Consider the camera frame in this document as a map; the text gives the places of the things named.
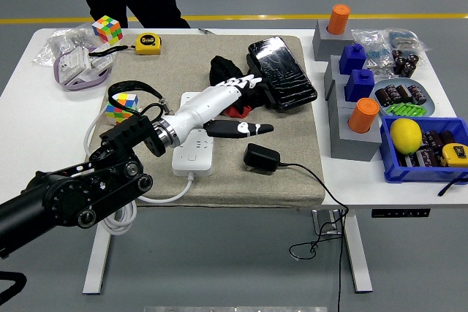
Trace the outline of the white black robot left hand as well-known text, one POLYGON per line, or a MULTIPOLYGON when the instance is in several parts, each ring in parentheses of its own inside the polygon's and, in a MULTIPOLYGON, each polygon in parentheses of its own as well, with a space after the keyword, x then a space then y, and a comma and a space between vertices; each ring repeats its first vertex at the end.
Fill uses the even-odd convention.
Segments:
POLYGON ((207 87, 183 104, 176 113, 166 115, 154 124, 163 145, 170 148, 178 147, 195 129, 205 129, 210 137, 230 139, 272 132, 274 127, 270 124, 216 119, 246 92, 263 81, 261 77, 248 75, 242 78, 230 78, 215 86, 207 87))

